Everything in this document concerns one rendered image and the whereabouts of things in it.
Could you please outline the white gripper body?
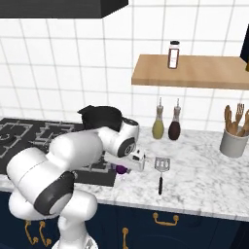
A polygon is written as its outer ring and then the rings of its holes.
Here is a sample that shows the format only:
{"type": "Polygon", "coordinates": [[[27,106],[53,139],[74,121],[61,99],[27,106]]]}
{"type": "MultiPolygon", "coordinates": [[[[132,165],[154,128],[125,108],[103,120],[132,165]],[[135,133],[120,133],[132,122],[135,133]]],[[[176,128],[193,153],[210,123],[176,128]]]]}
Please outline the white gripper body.
{"type": "Polygon", "coordinates": [[[123,158],[117,158],[109,153],[106,153],[104,159],[112,164],[121,165],[127,169],[135,171],[143,171],[145,166],[145,154],[143,152],[133,152],[123,158]]]}

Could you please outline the spice jar with black lid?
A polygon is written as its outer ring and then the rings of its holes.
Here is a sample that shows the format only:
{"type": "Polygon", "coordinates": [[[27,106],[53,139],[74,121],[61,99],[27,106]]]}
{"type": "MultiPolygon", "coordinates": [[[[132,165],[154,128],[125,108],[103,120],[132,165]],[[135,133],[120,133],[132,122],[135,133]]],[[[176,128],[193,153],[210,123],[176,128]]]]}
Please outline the spice jar with black lid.
{"type": "Polygon", "coordinates": [[[180,42],[171,41],[169,45],[168,57],[167,57],[167,67],[169,69],[177,68],[178,59],[179,59],[179,51],[180,51],[180,42]]]}

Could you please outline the dark brown sauce bottle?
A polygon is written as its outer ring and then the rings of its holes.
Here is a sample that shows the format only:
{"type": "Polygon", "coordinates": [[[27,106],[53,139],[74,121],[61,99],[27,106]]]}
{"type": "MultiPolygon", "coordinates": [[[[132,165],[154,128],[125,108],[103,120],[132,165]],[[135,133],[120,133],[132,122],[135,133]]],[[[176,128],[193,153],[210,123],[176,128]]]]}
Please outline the dark brown sauce bottle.
{"type": "Polygon", "coordinates": [[[179,122],[180,111],[181,107],[179,104],[177,104],[174,107],[173,119],[168,129],[168,138],[173,141],[179,138],[181,132],[181,126],[179,122]]]}

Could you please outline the wooden wall shelf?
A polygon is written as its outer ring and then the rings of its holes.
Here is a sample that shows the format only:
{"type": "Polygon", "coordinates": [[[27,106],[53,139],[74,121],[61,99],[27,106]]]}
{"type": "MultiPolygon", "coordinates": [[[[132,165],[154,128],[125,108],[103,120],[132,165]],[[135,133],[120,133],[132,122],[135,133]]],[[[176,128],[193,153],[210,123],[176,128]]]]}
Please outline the wooden wall shelf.
{"type": "Polygon", "coordinates": [[[249,72],[240,57],[181,55],[178,67],[167,67],[167,56],[139,55],[131,83],[137,86],[249,90],[249,72]]]}

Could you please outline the black range hood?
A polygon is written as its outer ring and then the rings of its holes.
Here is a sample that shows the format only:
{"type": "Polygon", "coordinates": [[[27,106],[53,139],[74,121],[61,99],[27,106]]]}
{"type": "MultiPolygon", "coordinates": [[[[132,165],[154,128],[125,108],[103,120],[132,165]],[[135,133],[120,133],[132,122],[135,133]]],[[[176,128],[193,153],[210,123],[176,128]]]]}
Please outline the black range hood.
{"type": "Polygon", "coordinates": [[[105,18],[128,0],[0,0],[0,18],[105,18]]]}

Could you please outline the navy drawer front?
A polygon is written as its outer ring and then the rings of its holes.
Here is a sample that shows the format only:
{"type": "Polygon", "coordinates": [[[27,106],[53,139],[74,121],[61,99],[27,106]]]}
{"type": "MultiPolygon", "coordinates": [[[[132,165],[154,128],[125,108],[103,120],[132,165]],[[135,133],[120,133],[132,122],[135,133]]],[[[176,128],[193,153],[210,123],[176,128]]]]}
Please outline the navy drawer front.
{"type": "Polygon", "coordinates": [[[119,207],[119,223],[132,235],[210,236],[224,232],[236,234],[240,223],[232,220],[201,217],[142,208],[119,207]]]}

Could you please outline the wooden fork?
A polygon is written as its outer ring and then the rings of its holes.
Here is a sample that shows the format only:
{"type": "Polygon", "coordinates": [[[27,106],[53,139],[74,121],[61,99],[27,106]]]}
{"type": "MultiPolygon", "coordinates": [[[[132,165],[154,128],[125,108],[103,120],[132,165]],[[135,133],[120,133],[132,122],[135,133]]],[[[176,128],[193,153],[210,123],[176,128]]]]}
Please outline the wooden fork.
{"type": "Polygon", "coordinates": [[[238,124],[242,118],[243,112],[244,112],[244,104],[238,103],[237,109],[236,109],[236,114],[235,114],[236,127],[238,127],[238,124]]]}

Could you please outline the wooden spatula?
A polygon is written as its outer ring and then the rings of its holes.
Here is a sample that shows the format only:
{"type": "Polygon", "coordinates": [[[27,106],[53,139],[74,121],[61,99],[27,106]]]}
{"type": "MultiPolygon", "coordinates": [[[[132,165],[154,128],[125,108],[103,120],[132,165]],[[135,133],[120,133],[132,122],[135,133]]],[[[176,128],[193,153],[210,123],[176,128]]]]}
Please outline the wooden spatula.
{"type": "Polygon", "coordinates": [[[228,133],[230,133],[232,135],[236,135],[237,128],[238,128],[237,122],[232,122],[229,126],[228,133]]]}

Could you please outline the navy cupboard door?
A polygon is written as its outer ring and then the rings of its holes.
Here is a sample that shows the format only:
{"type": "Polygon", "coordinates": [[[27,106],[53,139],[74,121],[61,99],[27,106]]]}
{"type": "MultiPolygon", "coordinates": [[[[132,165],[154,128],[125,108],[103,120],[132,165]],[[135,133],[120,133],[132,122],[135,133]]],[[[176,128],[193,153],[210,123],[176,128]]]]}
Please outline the navy cupboard door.
{"type": "Polygon", "coordinates": [[[52,246],[46,248],[39,234],[39,222],[32,221],[26,226],[9,210],[10,193],[0,192],[0,249],[51,249],[59,239],[57,219],[46,220],[52,246]]]}
{"type": "Polygon", "coordinates": [[[99,203],[95,215],[86,221],[86,227],[98,249],[118,249],[117,217],[113,205],[99,203]]]}

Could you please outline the black wall cupboard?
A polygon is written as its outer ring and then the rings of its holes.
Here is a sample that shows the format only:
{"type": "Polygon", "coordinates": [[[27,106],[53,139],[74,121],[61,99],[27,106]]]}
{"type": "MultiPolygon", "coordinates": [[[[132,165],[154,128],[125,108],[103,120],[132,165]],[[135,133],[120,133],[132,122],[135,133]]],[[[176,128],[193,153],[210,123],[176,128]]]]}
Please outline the black wall cupboard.
{"type": "Polygon", "coordinates": [[[240,53],[240,58],[245,62],[248,63],[249,60],[249,33],[245,35],[243,46],[240,53]]]}

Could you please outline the yellow-green oil bottle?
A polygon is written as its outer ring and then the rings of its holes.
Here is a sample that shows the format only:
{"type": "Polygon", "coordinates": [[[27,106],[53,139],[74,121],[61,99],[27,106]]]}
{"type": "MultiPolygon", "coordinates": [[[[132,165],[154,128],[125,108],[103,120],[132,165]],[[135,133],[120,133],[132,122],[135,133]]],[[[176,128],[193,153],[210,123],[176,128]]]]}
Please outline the yellow-green oil bottle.
{"type": "Polygon", "coordinates": [[[157,106],[156,119],[152,127],[152,134],[155,139],[162,139],[164,134],[162,112],[163,112],[163,106],[161,105],[161,102],[159,102],[159,105],[157,106]]]}

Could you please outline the wooden spoon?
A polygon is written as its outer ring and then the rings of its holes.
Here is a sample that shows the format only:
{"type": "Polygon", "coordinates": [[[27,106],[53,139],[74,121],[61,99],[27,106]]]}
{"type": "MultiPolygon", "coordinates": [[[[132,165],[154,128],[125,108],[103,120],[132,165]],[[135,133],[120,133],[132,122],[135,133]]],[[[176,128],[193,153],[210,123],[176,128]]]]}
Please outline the wooden spoon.
{"type": "Polygon", "coordinates": [[[242,129],[243,129],[243,134],[245,134],[249,130],[249,109],[245,114],[245,122],[242,129]]]}
{"type": "Polygon", "coordinates": [[[227,105],[225,108],[225,123],[226,123],[226,131],[229,131],[231,125],[231,107],[227,105]]]}

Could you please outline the white utensil pot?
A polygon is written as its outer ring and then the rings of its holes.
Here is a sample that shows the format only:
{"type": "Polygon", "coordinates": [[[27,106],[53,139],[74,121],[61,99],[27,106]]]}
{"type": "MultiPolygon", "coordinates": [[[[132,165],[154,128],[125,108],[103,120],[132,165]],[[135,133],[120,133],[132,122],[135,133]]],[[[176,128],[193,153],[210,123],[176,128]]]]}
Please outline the white utensil pot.
{"type": "Polygon", "coordinates": [[[249,141],[249,131],[245,132],[242,137],[232,135],[226,130],[220,144],[220,152],[229,158],[240,158],[249,141]]]}

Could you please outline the black gas hob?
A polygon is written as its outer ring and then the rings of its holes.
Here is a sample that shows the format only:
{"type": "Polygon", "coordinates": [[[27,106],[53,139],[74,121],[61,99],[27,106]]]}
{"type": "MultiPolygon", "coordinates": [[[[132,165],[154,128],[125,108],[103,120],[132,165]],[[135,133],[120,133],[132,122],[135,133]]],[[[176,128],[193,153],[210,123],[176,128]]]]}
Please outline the black gas hob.
{"type": "MultiPolygon", "coordinates": [[[[29,142],[46,154],[50,142],[58,135],[82,129],[82,124],[2,119],[0,121],[0,179],[7,176],[4,157],[8,156],[19,142],[29,142]]],[[[105,187],[113,187],[116,179],[116,171],[108,168],[104,159],[96,164],[75,170],[74,175],[76,183],[105,187]]]]}

